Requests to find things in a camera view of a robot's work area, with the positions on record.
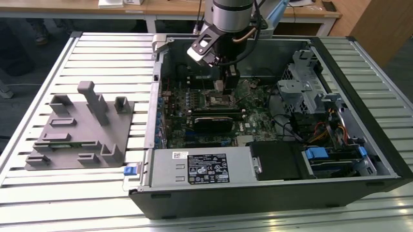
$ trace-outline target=blue clip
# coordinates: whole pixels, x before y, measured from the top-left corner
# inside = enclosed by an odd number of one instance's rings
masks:
[[[138,167],[125,167],[123,175],[138,175]]]
[[[364,146],[360,146],[360,147],[359,147],[359,151],[360,151],[363,157],[367,157],[367,156],[368,156],[368,151],[367,151],[367,149],[364,148]]]
[[[305,154],[308,156],[308,159],[315,159],[315,158],[329,158],[328,151],[325,150],[324,147],[311,147],[307,151]]]

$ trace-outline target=metal bracket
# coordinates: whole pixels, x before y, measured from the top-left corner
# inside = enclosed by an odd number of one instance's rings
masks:
[[[169,44],[168,35],[166,34],[156,34],[153,38],[153,50],[156,53],[162,52],[168,48]]]

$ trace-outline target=power supply label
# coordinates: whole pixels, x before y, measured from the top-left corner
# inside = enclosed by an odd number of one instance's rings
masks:
[[[229,183],[226,154],[189,155],[188,182],[192,185]]]

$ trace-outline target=aluminum extrusion table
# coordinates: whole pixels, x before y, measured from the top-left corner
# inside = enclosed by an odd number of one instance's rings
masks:
[[[97,93],[113,101],[135,102],[126,163],[143,158],[149,118],[153,34],[83,33],[70,41],[0,156],[0,231],[412,231],[413,183],[376,193],[347,207],[253,215],[149,220],[122,189],[123,168],[25,170],[26,158],[42,133],[53,95],[82,101],[77,84],[95,82]],[[413,105],[357,42],[323,38],[348,79],[413,167]]]

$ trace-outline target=sticker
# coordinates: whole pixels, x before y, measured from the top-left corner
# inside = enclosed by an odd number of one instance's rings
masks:
[[[142,14],[143,11],[125,11],[126,13],[138,13],[138,14]]]
[[[173,151],[173,159],[186,159],[188,151]]]
[[[188,154],[188,177],[192,185],[229,183],[226,154]]]

